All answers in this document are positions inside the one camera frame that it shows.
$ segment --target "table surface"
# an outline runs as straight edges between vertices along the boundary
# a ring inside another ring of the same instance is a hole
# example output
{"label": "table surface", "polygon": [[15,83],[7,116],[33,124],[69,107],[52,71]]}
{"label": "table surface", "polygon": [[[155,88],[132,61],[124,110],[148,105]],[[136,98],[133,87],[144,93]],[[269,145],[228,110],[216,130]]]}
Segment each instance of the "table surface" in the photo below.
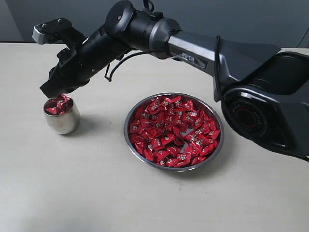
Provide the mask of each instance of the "table surface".
{"label": "table surface", "polygon": [[125,117],[156,93],[198,97],[223,120],[212,78],[184,63],[145,55],[111,83],[100,72],[70,94],[78,130],[55,134],[39,86],[63,47],[0,44],[0,231],[309,231],[308,163],[266,151],[225,122],[222,151],[195,171],[160,171],[129,151]]}

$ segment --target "bowl rim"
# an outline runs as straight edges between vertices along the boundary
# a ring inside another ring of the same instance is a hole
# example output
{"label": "bowl rim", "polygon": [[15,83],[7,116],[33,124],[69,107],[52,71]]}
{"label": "bowl rim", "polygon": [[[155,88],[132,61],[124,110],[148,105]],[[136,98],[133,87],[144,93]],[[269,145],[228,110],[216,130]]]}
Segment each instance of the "bowl rim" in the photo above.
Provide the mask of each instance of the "bowl rim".
{"label": "bowl rim", "polygon": [[[181,96],[184,96],[184,97],[188,97],[188,98],[191,98],[203,105],[205,105],[212,113],[213,115],[217,118],[218,120],[218,123],[220,125],[220,130],[221,130],[221,133],[220,133],[220,141],[219,141],[219,145],[217,147],[217,149],[212,153],[212,155],[205,159],[203,162],[201,163],[198,163],[196,165],[193,165],[193,166],[189,166],[189,167],[184,167],[184,168],[170,168],[170,167],[163,167],[163,166],[160,166],[160,165],[157,165],[155,163],[152,163],[151,161],[147,160],[146,158],[144,158],[143,156],[141,156],[137,151],[136,149],[134,148],[133,144],[131,143],[130,141],[130,137],[129,137],[129,131],[128,131],[128,124],[129,124],[129,121],[130,121],[130,118],[132,116],[132,114],[134,113],[134,111],[144,102],[152,99],[152,98],[156,98],[156,97],[159,97],[159,96],[166,96],[166,95],[181,95]],[[201,99],[198,99],[196,97],[193,97],[191,95],[188,95],[188,94],[183,94],[183,93],[174,93],[174,92],[171,92],[171,93],[159,93],[159,94],[154,94],[150,97],[147,97],[141,101],[139,101],[131,110],[130,112],[128,113],[127,117],[126,117],[126,120],[125,120],[125,130],[124,130],[124,136],[125,136],[125,140],[126,140],[126,143],[128,144],[131,152],[139,159],[141,160],[142,162],[152,166],[152,167],[155,167],[155,168],[158,168],[158,169],[161,169],[161,170],[167,170],[167,171],[173,171],[173,172],[185,172],[185,171],[189,171],[189,170],[193,170],[193,169],[197,169],[201,166],[203,166],[204,164],[212,161],[217,155],[218,153],[220,152],[222,146],[223,146],[223,143],[224,143],[224,136],[225,136],[225,132],[224,132],[224,127],[223,127],[223,123],[222,123],[222,120],[220,119],[219,115],[217,114],[217,112],[215,112],[215,110],[209,106],[207,103],[205,103],[204,101],[202,101]]]}

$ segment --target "robotic arm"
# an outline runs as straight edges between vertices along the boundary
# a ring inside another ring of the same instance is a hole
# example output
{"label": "robotic arm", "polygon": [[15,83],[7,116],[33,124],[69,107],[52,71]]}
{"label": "robotic arm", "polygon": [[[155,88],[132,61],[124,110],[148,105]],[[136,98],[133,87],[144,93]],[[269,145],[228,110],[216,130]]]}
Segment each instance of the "robotic arm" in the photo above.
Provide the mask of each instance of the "robotic arm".
{"label": "robotic arm", "polygon": [[144,0],[139,11],[128,0],[119,1],[88,38],[63,18],[35,26],[37,43],[67,45],[42,92],[49,98],[73,92],[113,60],[125,61],[132,50],[173,57],[214,77],[214,99],[221,101],[233,130],[265,149],[308,161],[309,57],[280,53],[273,45],[187,33],[175,20],[153,12],[149,2]]}

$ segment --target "stainless steel cup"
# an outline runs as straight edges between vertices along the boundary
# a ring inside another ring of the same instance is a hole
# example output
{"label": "stainless steel cup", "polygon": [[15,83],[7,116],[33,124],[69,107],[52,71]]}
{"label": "stainless steel cup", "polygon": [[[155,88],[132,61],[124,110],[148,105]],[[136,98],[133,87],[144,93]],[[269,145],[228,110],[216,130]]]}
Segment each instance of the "stainless steel cup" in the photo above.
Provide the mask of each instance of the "stainless steel cup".
{"label": "stainless steel cup", "polygon": [[69,134],[75,131],[80,123],[80,113],[73,99],[70,99],[73,105],[72,107],[63,115],[53,115],[46,111],[46,104],[44,105],[44,114],[46,117],[47,124],[58,134]]}

